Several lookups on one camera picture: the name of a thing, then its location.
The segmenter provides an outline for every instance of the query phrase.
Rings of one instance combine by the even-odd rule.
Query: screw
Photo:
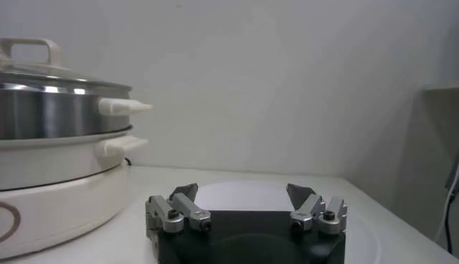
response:
[[[175,217],[178,217],[179,216],[179,211],[175,210],[175,209],[172,209],[172,210],[169,210],[169,212],[167,212],[167,218],[168,219],[173,219]]]
[[[327,221],[335,220],[335,213],[333,211],[325,211],[323,213],[323,218]]]

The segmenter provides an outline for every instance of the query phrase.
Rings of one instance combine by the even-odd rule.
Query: white table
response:
[[[175,187],[192,182],[203,186],[234,180],[290,182],[309,186],[318,194],[326,192],[343,197],[349,205],[348,235],[359,228],[352,224],[354,214],[364,219],[377,237],[375,263],[459,263],[458,259],[343,179],[139,166],[129,169],[128,205],[112,220],[79,238],[5,263],[156,263],[151,242],[145,236],[146,199],[152,194],[167,196]],[[359,247],[351,243],[352,240],[346,242],[346,262],[368,264],[357,263]]]

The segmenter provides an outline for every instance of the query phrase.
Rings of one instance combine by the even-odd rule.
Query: cable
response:
[[[435,238],[434,238],[435,242],[438,241],[438,239],[440,238],[440,234],[442,233],[443,224],[445,223],[446,214],[448,212],[448,204],[450,202],[450,197],[451,197],[451,194],[453,194],[453,191],[454,191],[454,189],[456,187],[456,184],[458,183],[458,179],[459,179],[459,166],[456,166],[456,172],[455,172],[455,175],[454,175],[454,180],[453,180],[453,183],[451,184],[450,190],[448,191],[448,195],[446,196],[446,202],[445,202],[445,206],[443,208],[442,220],[440,221],[440,225],[438,226],[437,233],[435,234]]]
[[[125,159],[125,160],[126,160],[126,162],[128,163],[128,166],[132,166],[132,162],[131,162],[131,160],[130,160],[130,159],[128,159],[128,158],[124,158],[124,159]]]
[[[445,218],[445,233],[446,233],[446,242],[448,244],[448,252],[452,255],[453,254],[453,243],[451,242],[451,234],[450,234],[450,209],[451,204],[454,202],[455,195],[451,195],[450,201],[448,202],[448,209],[446,210],[446,218]]]

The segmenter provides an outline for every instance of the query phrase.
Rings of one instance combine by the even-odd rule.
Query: white pot handle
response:
[[[124,156],[127,151],[136,149],[147,143],[148,139],[136,138],[135,136],[106,139],[96,145],[95,154],[98,158]]]
[[[48,48],[48,59],[46,65],[61,67],[61,49],[56,43],[48,39],[0,38],[0,60],[13,60],[11,58],[11,48],[16,44],[46,46]]]

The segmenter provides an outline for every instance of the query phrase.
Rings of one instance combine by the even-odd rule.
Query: white base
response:
[[[84,234],[113,217],[125,203],[123,165],[84,179],[0,192],[0,240],[4,240],[0,241],[0,259]],[[12,228],[16,230],[4,237]]]

